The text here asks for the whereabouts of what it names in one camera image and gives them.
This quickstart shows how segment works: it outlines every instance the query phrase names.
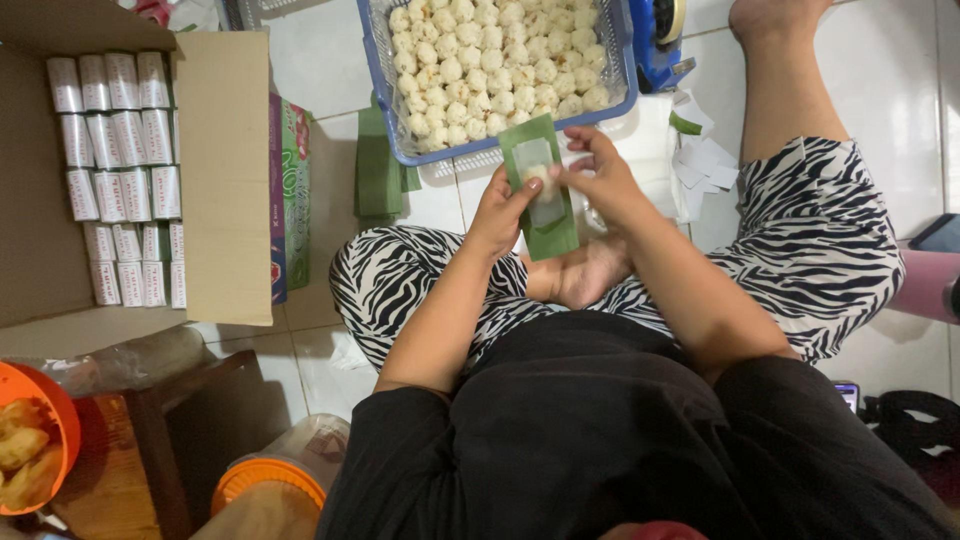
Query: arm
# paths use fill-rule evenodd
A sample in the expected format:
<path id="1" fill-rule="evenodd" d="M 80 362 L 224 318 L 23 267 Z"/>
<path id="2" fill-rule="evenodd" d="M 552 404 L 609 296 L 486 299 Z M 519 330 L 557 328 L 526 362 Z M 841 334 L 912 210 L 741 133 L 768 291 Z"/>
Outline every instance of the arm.
<path id="1" fill-rule="evenodd" d="M 541 184 L 533 179 L 511 194 L 503 166 L 493 173 L 464 243 L 396 337 L 373 392 L 401 386 L 440 394 L 453 390 L 467 361 L 493 264 L 513 249 L 520 215 Z"/>
<path id="2" fill-rule="evenodd" d="M 590 199 L 627 239 L 636 273 L 700 374 L 713 384 L 727 367 L 760 356 L 797 357 L 770 315 L 663 218 L 636 186 L 610 140 L 590 128 L 567 128 L 569 149 L 592 156 L 559 180 Z M 593 178 L 579 174 L 594 170 Z"/>

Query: orange lid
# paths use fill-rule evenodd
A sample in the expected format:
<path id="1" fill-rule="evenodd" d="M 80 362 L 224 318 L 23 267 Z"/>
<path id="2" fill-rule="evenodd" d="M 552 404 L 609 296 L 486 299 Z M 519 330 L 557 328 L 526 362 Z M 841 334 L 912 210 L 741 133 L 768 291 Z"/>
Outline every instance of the orange lid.
<path id="1" fill-rule="evenodd" d="M 210 516 L 217 515 L 217 512 L 223 510 L 224 506 L 250 486 L 264 480 L 279 480 L 296 485 L 313 499 L 319 509 L 324 508 L 324 489 L 300 467 L 282 459 L 255 457 L 230 467 L 220 478 L 220 483 L 213 493 Z"/>

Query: woman's right hand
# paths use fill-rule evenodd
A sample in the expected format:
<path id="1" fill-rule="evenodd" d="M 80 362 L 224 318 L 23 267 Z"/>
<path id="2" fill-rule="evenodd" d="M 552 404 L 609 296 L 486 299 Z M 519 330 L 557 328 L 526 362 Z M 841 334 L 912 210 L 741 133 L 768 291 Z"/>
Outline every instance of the woman's right hand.
<path id="1" fill-rule="evenodd" d="M 575 161 L 568 170 L 558 165 L 551 174 L 559 183 L 586 195 L 608 225 L 625 227 L 636 216 L 638 206 L 649 204 L 627 162 L 610 139 L 593 128 L 569 127 L 564 134 L 570 137 L 566 146 L 570 151 L 587 151 L 592 156 Z M 593 178 L 580 174 L 584 170 L 594 171 Z"/>

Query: plastic container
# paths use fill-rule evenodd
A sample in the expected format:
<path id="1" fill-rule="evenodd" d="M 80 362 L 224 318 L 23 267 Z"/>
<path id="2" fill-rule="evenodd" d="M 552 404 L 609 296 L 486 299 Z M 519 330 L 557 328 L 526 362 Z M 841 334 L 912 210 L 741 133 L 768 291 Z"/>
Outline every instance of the plastic container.
<path id="1" fill-rule="evenodd" d="M 438 152 L 418 154 L 410 130 L 400 121 L 406 118 L 406 105 L 396 88 L 394 69 L 394 45 L 390 38 L 390 10 L 404 6 L 409 0 L 357 0 L 360 21 L 363 24 L 363 44 L 367 52 L 367 66 L 373 79 L 373 92 L 383 110 L 387 124 L 390 149 L 396 159 L 408 167 L 420 166 L 432 161 L 446 160 L 463 154 L 477 152 L 496 146 L 496 137 L 488 137 L 446 148 Z M 626 114 L 636 101 L 638 84 L 634 62 L 634 23 L 630 17 L 627 0 L 596 0 L 597 42 L 607 49 L 607 66 L 600 72 L 600 80 L 610 92 L 611 106 L 596 112 L 554 122 L 561 130 L 566 126 L 593 124 Z"/>

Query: black shirt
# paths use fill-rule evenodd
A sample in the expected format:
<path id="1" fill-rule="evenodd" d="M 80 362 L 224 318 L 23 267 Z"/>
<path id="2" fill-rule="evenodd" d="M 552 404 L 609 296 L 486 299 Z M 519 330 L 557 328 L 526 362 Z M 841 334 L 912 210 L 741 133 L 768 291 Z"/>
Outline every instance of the black shirt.
<path id="1" fill-rule="evenodd" d="M 661 334 L 571 311 L 498 339 L 451 405 L 357 405 L 317 538 L 919 539 L 950 536 L 943 512 L 816 369 L 758 358 L 711 389 Z"/>

